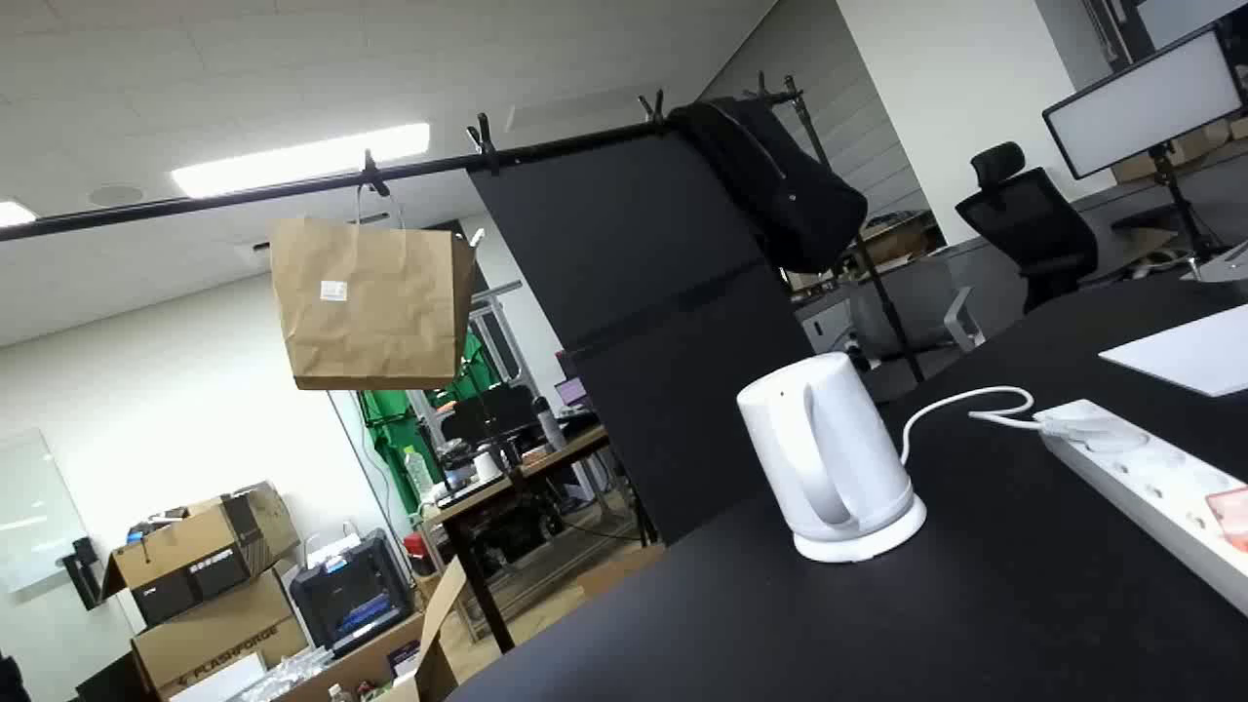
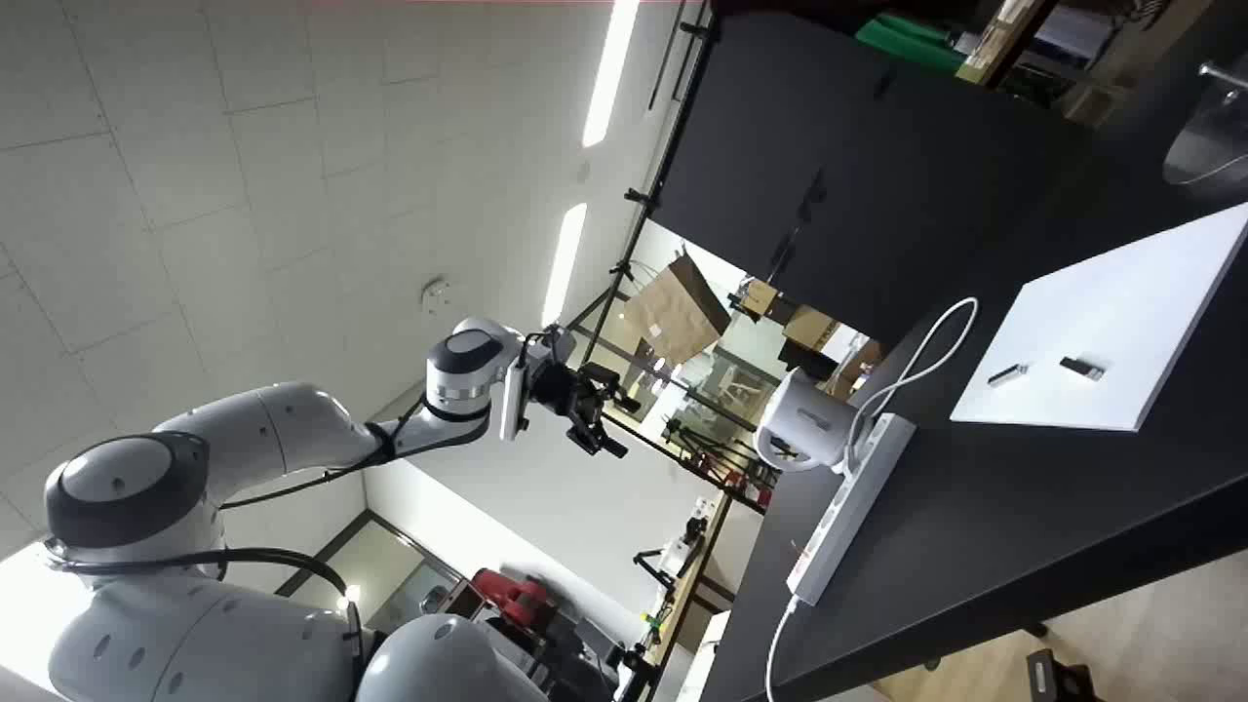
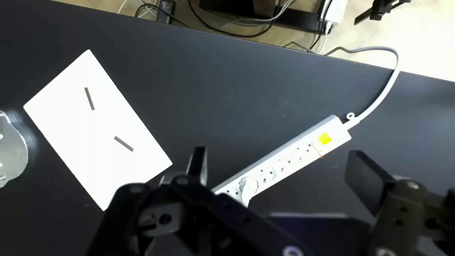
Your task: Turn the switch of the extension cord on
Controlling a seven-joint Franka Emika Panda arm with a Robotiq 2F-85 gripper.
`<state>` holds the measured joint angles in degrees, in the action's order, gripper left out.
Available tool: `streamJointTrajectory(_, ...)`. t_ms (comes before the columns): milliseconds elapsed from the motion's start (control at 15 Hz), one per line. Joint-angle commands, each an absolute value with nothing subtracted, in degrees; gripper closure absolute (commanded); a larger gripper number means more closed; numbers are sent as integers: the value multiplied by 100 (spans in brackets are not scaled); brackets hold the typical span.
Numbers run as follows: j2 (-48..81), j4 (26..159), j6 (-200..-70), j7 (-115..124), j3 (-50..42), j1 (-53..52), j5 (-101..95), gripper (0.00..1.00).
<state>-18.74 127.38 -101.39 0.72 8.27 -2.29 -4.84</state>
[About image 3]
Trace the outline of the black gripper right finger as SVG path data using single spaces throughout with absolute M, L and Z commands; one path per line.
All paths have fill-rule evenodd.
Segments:
M 386 190 L 395 183 L 395 177 L 362 150 L 348 153 L 344 180 L 371 213 L 379 211 Z

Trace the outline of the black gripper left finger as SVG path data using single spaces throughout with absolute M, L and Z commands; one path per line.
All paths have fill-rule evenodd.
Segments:
M 193 149 L 184 173 L 189 183 L 207 183 L 207 149 L 204 146 Z

